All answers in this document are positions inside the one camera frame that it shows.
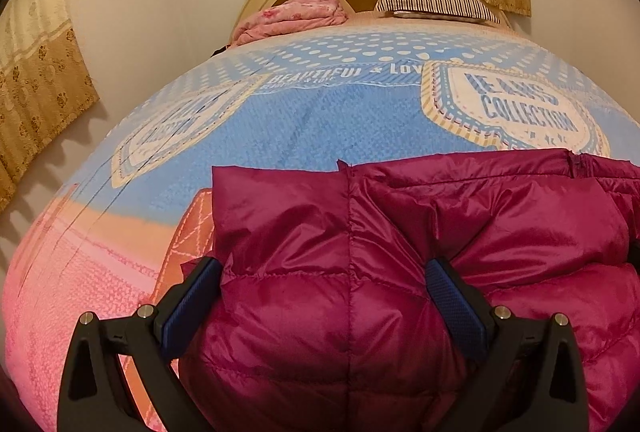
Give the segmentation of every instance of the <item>striped pillow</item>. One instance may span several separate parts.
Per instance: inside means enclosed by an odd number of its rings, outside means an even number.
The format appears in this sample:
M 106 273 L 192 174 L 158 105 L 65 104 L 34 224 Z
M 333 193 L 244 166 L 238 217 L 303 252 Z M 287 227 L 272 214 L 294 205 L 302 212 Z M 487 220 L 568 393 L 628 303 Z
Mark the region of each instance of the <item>striped pillow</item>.
M 378 0 L 376 11 L 412 11 L 500 23 L 479 0 Z

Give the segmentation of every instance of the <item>pillow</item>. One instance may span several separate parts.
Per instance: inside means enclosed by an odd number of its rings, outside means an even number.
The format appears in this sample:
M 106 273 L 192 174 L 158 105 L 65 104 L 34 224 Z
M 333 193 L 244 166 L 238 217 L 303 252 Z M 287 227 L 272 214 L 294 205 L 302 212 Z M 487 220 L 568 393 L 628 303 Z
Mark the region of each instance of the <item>pillow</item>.
M 500 23 L 498 17 L 479 0 L 378 0 L 376 11 L 432 13 Z
M 434 13 L 421 13 L 420 11 L 395 11 L 395 18 L 414 18 L 416 20 L 448 20 L 450 22 L 470 22 L 483 24 L 486 20 L 481 18 L 459 17 L 455 15 L 437 15 Z

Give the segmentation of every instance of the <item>magenta puffer jacket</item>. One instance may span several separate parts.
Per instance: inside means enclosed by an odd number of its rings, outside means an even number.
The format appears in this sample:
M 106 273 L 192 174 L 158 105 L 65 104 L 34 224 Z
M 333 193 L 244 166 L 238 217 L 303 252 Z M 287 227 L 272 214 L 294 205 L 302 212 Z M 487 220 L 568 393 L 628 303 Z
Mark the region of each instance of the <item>magenta puffer jacket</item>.
M 221 432 L 430 431 L 465 361 L 424 284 L 450 259 L 492 305 L 570 317 L 591 432 L 640 383 L 640 169 L 564 150 L 333 173 L 213 170 L 222 298 L 180 361 Z

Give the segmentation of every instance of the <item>pink blanket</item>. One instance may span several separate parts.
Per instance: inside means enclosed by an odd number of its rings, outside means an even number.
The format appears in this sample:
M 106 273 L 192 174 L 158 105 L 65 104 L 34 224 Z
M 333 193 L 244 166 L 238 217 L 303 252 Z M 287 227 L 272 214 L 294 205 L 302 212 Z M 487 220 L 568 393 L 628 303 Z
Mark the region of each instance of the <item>pink blanket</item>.
M 231 47 L 279 34 L 338 26 L 346 21 L 347 15 L 338 0 L 289 0 L 244 20 L 234 31 Z

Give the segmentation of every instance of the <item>printed bedspread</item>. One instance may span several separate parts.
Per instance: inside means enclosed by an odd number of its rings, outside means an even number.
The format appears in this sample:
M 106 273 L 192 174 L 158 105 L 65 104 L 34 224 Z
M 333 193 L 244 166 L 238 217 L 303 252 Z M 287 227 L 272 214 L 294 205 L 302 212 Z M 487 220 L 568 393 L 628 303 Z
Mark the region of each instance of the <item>printed bedspread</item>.
M 9 373 L 55 430 L 78 315 L 153 303 L 181 280 L 181 263 L 211 249 L 211 165 L 327 171 L 337 159 L 547 147 L 640 164 L 639 136 L 576 68 L 492 28 L 345 24 L 228 50 L 137 107 L 33 224 L 2 300 Z

